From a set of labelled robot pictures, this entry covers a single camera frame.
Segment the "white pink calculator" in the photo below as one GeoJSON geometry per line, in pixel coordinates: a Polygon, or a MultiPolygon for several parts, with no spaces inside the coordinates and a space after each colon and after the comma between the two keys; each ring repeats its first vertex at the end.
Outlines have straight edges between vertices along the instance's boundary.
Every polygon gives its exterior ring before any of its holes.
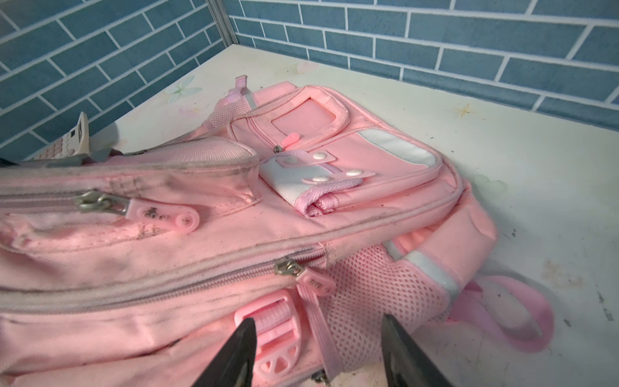
{"type": "Polygon", "coordinates": [[[35,154],[31,160],[51,161],[88,155],[90,155],[89,118],[85,112],[81,112],[76,125],[72,129],[35,154]]]}

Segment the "pink student backpack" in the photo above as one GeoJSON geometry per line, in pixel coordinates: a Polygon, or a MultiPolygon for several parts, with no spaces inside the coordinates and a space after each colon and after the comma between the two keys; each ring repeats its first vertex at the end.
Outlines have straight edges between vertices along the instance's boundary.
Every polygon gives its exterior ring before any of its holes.
{"type": "Polygon", "coordinates": [[[246,77],[138,153],[1,162],[1,383],[193,385],[246,319],[255,386],[328,382],[466,322],[541,352],[538,291],[482,277],[493,220],[442,153],[341,93],[246,77]]]}

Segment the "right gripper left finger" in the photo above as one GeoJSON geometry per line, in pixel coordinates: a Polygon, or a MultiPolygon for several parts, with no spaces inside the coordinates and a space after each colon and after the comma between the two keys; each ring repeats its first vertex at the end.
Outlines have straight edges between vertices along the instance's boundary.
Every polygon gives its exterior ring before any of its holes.
{"type": "Polygon", "coordinates": [[[256,349],[255,320],[244,319],[192,387],[251,386],[256,349]]]}

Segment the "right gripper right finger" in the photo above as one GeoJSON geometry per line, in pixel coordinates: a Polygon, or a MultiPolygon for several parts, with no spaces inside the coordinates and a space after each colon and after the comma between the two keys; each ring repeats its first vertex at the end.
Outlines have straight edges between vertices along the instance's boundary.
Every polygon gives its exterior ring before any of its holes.
{"type": "Polygon", "coordinates": [[[453,387],[393,315],[383,316],[380,333],[388,387],[453,387]]]}

